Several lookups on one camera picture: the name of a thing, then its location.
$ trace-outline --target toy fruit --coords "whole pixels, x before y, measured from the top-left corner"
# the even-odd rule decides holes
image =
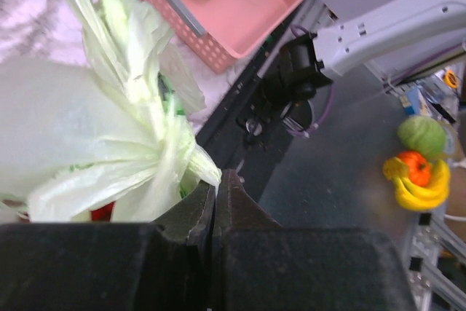
[[[398,136],[407,149],[418,151],[428,160],[436,158],[445,147],[446,132],[434,119],[413,116],[401,123]]]
[[[391,180],[395,185],[395,199],[400,206],[413,211],[426,211],[438,207],[448,197],[450,169],[443,160],[437,161],[426,186],[413,184],[407,176],[394,176]]]
[[[92,221],[110,221],[114,202],[104,205],[102,208],[90,212]]]
[[[386,160],[383,167],[384,176],[387,180],[394,178],[409,177],[409,167],[400,158],[392,157]]]
[[[429,183],[430,163],[419,152],[401,152],[397,158],[408,165],[408,177],[413,184],[425,186]]]

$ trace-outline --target plastic bag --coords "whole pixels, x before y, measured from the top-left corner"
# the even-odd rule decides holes
[[[11,130],[0,145],[0,170],[10,167],[13,179],[5,176],[0,192],[25,200],[31,221],[70,221],[110,202],[112,221],[150,221],[199,180],[218,186],[220,170],[177,113],[180,97],[191,111],[203,97],[180,56],[167,49],[173,32],[160,14],[136,0],[68,3],[82,22],[92,70],[37,60],[4,67],[14,80],[2,92],[15,91],[21,110],[4,96],[1,118]],[[162,96],[160,73],[175,95]],[[9,122],[11,114],[17,117]],[[28,140],[22,136],[7,150],[18,133],[29,133]]]

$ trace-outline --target wire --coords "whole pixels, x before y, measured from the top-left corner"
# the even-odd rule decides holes
[[[311,116],[314,116],[315,112],[314,112],[314,105],[312,104],[312,101],[308,100],[307,103],[309,104],[309,108],[311,109]]]
[[[466,216],[455,216],[455,215],[445,214],[445,219],[456,221],[456,222],[466,222]]]
[[[463,168],[466,169],[466,158],[463,158],[459,162],[453,163],[453,168]]]
[[[293,25],[293,24],[291,24],[291,25],[290,25],[290,30],[291,30],[291,33],[292,33],[296,38],[299,37],[298,31],[301,31],[301,32],[303,32],[304,34],[308,34],[308,33],[309,33],[309,31],[308,31],[305,27],[303,27],[302,25]]]
[[[388,77],[387,77],[387,84],[388,84],[389,87],[391,87],[393,90],[395,90],[396,86],[393,85],[393,83],[392,83],[392,75],[391,74],[389,74]]]
[[[328,114],[330,113],[331,107],[333,105],[334,96],[335,96],[335,87],[332,84],[330,86],[330,92],[328,94],[327,104],[325,105],[325,108],[323,110],[323,113],[320,115],[319,120],[316,121],[316,123],[312,123],[311,126],[308,127],[306,130],[302,130],[302,131],[289,130],[289,133],[293,136],[300,136],[302,138],[308,138],[309,135],[315,132],[327,118]]]

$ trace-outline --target pink basket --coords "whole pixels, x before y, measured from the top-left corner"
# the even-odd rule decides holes
[[[217,74],[261,45],[303,0],[145,0]]]

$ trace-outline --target banana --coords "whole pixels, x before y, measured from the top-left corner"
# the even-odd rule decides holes
[[[438,193],[437,197],[426,200],[413,195],[404,185],[401,178],[394,178],[395,199],[398,204],[405,209],[413,211],[426,211],[438,207],[445,202],[449,196],[449,187],[445,186],[442,192]]]
[[[430,176],[429,184],[426,186],[418,186],[413,184],[409,178],[400,177],[404,186],[415,197],[423,200],[434,200],[439,197],[448,188],[450,182],[450,169],[448,165],[439,160],[432,168],[432,175]]]
[[[397,177],[408,177],[409,168],[406,163],[404,163],[398,157],[392,157],[389,160],[386,160],[383,167],[383,172],[387,180],[392,180]]]

